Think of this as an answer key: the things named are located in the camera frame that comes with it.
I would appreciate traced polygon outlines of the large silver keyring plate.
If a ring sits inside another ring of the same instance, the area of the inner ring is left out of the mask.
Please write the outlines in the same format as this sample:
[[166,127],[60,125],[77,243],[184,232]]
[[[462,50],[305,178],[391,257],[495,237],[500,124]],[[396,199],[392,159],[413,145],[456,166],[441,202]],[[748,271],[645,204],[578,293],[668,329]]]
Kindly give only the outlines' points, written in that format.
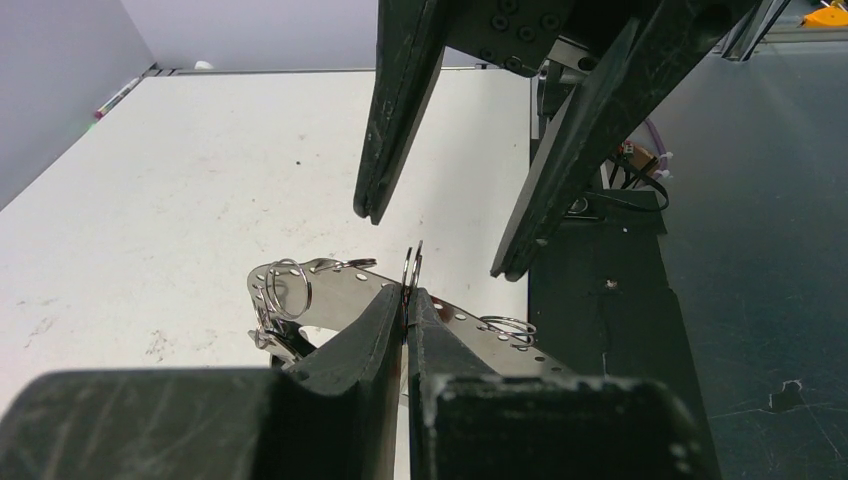
[[[373,258],[284,258],[255,267],[246,286],[257,325],[249,336],[270,365],[286,370],[350,326],[394,280],[372,272]],[[436,296],[429,317],[443,324],[419,349],[423,368],[452,375],[571,376],[536,345],[535,326],[512,317],[475,316]]]

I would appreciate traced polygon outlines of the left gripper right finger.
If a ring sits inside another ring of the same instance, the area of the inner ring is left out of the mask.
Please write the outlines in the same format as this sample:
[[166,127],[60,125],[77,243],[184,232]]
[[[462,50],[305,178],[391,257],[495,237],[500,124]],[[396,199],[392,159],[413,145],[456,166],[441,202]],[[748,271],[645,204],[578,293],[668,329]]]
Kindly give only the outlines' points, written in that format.
[[633,378],[507,377],[408,303],[415,479],[710,479],[694,419],[665,385]]

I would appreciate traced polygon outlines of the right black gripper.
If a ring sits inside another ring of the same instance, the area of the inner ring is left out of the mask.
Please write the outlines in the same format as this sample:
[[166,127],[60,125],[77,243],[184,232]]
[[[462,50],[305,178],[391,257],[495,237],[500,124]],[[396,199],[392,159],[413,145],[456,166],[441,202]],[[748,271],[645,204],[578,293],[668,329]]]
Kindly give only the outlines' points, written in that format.
[[605,159],[752,1],[380,1],[375,83],[353,196],[381,222],[445,46],[523,77],[585,79],[545,133],[490,273],[519,280]]

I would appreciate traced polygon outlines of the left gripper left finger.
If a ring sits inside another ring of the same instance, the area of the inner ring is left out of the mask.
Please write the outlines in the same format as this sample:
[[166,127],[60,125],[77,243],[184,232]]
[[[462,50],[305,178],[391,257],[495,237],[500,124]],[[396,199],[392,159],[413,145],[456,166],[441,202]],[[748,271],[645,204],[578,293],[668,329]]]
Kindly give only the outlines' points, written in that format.
[[401,297],[287,370],[63,371],[1,423],[5,479],[389,479]]

